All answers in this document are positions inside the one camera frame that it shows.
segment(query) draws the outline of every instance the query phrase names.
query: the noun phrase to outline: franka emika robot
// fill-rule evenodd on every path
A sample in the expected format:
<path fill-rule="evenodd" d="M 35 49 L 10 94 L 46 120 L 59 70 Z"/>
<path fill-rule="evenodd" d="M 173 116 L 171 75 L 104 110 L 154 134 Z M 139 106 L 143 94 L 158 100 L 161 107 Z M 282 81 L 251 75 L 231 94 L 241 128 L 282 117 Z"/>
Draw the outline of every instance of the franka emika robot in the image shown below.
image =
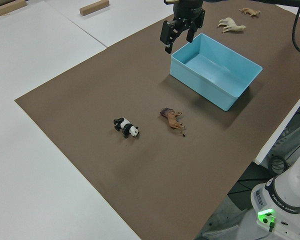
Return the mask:
<path fill-rule="evenodd" d="M 299 7 L 300 13 L 300 0 L 255 1 Z M 164 0 L 164 3 L 174 4 L 174 18 L 163 22 L 160 35 L 165 51 L 170 54 L 183 31 L 188 30 L 186 40 L 193 41 L 195 32 L 203 25 L 205 11 L 203 0 Z M 285 240 L 300 240 L 300 158 L 284 173 L 256 185 L 251 192 L 251 203 L 261 228 Z"/>

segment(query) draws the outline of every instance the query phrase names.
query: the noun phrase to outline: toy animal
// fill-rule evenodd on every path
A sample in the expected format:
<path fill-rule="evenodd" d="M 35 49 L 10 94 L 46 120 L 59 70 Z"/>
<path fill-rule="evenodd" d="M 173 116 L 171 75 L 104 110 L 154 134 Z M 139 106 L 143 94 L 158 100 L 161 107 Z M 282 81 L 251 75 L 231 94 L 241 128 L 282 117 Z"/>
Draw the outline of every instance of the toy animal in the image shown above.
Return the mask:
<path fill-rule="evenodd" d="M 227 17 L 226 19 L 221 19 L 219 21 L 218 27 L 220 26 L 225 26 L 222 31 L 223 33 L 228 31 L 241 32 L 246 28 L 246 26 L 244 25 L 238 26 L 231 17 Z"/>
<path fill-rule="evenodd" d="M 250 17 L 258 16 L 261 13 L 260 11 L 253 10 L 251 8 L 248 8 L 248 7 L 239 9 L 239 11 L 244 13 L 244 14 L 247 14 L 247 13 L 250 14 Z"/>
<path fill-rule="evenodd" d="M 113 124 L 115 125 L 114 128 L 119 132 L 120 129 L 122 129 L 123 137 L 126 139 L 129 134 L 131 134 L 133 137 L 136 137 L 139 133 L 138 127 L 133 126 L 131 122 L 129 122 L 124 117 L 121 117 L 119 119 L 113 120 Z"/>
<path fill-rule="evenodd" d="M 163 117 L 166 117 L 169 122 L 169 126 L 173 129 L 179 129 L 182 133 L 182 135 L 185 137 L 186 135 L 182 132 L 182 129 L 185 128 L 185 126 L 182 125 L 182 123 L 178 122 L 176 120 L 176 117 L 180 116 L 182 112 L 175 112 L 171 108 L 163 108 L 161 109 L 160 115 Z"/>

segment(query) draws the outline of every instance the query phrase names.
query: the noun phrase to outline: blue bin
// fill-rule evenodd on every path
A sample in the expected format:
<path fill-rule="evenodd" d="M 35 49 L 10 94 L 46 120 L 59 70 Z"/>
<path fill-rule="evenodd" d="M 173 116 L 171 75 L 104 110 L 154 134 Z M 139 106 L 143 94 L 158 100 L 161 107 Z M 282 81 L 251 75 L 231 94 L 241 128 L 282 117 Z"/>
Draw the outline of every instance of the blue bin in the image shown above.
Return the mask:
<path fill-rule="evenodd" d="M 171 55 L 170 74 L 224 111 L 261 71 L 258 64 L 205 34 Z"/>

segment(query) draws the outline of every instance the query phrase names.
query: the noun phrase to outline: panda figurine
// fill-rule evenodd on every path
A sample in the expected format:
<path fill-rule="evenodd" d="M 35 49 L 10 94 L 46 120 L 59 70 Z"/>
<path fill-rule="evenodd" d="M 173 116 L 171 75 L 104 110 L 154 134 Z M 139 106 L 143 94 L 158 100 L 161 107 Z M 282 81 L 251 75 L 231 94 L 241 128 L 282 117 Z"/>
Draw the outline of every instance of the panda figurine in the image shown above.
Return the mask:
<path fill-rule="evenodd" d="M 115 125 L 114 128 L 118 132 L 120 131 L 120 129 L 122 129 L 122 133 L 125 139 L 129 136 L 129 134 L 131 134 L 133 137 L 136 137 L 139 133 L 138 127 L 133 126 L 131 122 L 123 117 L 113 120 L 113 124 Z"/>

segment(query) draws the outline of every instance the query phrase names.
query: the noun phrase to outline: brown mat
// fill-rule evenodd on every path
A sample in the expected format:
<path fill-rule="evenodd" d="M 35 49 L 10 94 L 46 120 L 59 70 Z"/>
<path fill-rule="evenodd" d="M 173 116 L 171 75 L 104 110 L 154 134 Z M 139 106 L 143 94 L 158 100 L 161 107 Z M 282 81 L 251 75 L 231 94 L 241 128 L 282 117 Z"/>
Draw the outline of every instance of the brown mat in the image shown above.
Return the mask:
<path fill-rule="evenodd" d="M 162 21 L 16 100 L 143 240 L 193 239 L 300 98 L 292 13 L 244 0 L 203 7 L 199 32 L 263 67 L 228 112 L 169 75 Z M 240 13 L 245 7 L 259 18 Z M 226 17 L 246 31 L 222 33 Z M 159 115 L 164 107 L 183 112 L 186 137 Z M 114 129 L 120 117 L 139 126 L 139 137 Z"/>

